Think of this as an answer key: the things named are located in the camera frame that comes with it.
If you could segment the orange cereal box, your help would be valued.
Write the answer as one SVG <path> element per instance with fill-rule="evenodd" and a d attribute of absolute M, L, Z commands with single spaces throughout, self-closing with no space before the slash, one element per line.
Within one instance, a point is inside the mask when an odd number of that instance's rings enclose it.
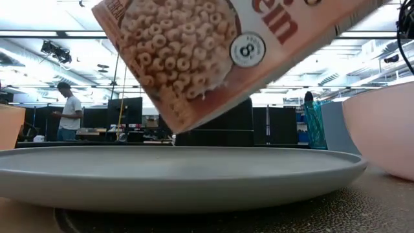
<path fill-rule="evenodd" d="M 101 0 L 93 15 L 165 123 L 197 128 L 389 0 Z"/>

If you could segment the teal translucent bottle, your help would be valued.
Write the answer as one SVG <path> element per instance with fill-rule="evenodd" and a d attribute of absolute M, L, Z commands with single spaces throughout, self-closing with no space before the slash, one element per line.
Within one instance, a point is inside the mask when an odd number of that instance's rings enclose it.
<path fill-rule="evenodd" d="M 307 119 L 307 132 L 309 146 L 312 149 L 326 150 L 327 144 L 324 133 L 321 105 L 315 102 L 310 91 L 305 93 L 304 105 L 305 116 Z"/>

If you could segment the black two-slot toaster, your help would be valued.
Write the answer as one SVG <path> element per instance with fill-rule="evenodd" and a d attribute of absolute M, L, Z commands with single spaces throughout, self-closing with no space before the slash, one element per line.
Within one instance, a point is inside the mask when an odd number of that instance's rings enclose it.
<path fill-rule="evenodd" d="M 251 98 L 191 131 L 176 135 L 176 146 L 251 147 L 254 145 Z"/>

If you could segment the black partition panel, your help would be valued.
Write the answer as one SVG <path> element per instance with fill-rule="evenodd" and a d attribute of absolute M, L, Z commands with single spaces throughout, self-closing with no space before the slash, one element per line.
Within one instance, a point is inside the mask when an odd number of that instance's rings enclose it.
<path fill-rule="evenodd" d="M 254 107 L 254 144 L 297 144 L 294 108 Z"/>

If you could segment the black monitor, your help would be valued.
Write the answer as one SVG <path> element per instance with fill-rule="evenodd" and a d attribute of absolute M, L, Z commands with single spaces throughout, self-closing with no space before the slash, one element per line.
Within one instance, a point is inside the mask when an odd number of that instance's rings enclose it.
<path fill-rule="evenodd" d="M 107 125 L 142 123 L 142 98 L 113 99 L 107 106 Z"/>

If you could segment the grey round plate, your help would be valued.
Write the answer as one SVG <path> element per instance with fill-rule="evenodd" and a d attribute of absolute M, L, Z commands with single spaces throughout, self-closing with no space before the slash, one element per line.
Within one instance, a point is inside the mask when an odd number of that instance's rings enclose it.
<path fill-rule="evenodd" d="M 0 197 L 92 212 L 233 212 L 329 194 L 366 168 L 352 153 L 294 148 L 21 148 L 0 151 Z"/>

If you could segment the person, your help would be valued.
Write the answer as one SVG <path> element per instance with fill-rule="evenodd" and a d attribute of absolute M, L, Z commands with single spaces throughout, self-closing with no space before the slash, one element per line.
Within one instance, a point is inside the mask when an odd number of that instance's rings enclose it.
<path fill-rule="evenodd" d="M 76 132 L 80 129 L 81 119 L 83 118 L 81 102 L 73 95 L 69 84 L 60 82 L 57 89 L 66 98 L 63 111 L 52 113 L 53 116 L 60 118 L 57 141 L 75 140 Z"/>

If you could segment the black ceiling light rig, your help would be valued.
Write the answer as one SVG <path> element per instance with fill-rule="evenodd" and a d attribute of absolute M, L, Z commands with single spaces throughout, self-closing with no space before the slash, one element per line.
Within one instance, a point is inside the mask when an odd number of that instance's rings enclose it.
<path fill-rule="evenodd" d="M 48 56 L 51 55 L 53 58 L 57 59 L 62 64 L 72 62 L 70 50 L 57 46 L 53 44 L 51 41 L 43 42 L 41 52 L 45 53 Z"/>

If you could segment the pink bowl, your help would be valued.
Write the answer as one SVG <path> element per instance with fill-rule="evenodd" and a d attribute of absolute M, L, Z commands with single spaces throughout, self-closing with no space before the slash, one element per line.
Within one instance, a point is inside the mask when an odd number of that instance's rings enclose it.
<path fill-rule="evenodd" d="M 358 94 L 342 107 L 362 156 L 391 175 L 414 181 L 414 82 Z"/>

